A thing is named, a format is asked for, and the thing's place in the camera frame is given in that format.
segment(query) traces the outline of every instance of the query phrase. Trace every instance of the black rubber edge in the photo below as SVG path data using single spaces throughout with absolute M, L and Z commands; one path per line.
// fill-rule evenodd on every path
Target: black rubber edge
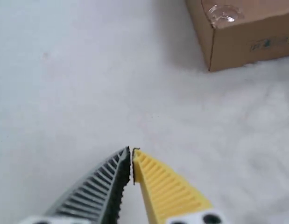
M 84 176 L 46 212 L 47 216 L 85 218 L 116 224 L 124 187 L 130 180 L 129 147 L 114 153 Z
M 140 148 L 133 148 L 133 151 L 132 151 L 133 185 L 135 185 L 135 167 L 133 163 L 135 150 L 140 150 Z

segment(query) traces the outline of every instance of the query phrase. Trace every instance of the white fluffy surface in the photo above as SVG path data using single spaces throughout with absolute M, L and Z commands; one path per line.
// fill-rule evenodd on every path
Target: white fluffy surface
M 237 224 L 289 210 L 289 57 L 208 73 L 183 1 L 0 0 L 0 223 L 131 145 Z M 121 224 L 146 224 L 139 186 Z

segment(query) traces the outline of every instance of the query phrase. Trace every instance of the cardboard box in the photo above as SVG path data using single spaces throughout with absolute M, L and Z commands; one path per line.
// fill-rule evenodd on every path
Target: cardboard box
M 289 56 L 289 0 L 186 0 L 209 71 Z

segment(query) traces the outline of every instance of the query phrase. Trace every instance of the screw hole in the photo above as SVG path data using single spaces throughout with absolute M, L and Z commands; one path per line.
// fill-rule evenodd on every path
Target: screw hole
M 172 222 L 171 224 L 187 224 L 187 223 L 185 223 L 185 222 L 180 222 L 180 221 L 174 221 L 174 222 Z
M 220 224 L 221 219 L 217 215 L 207 214 L 204 216 L 204 223 L 205 224 Z
M 34 224 L 50 224 L 51 222 L 49 221 L 39 221 L 39 222 L 36 222 Z

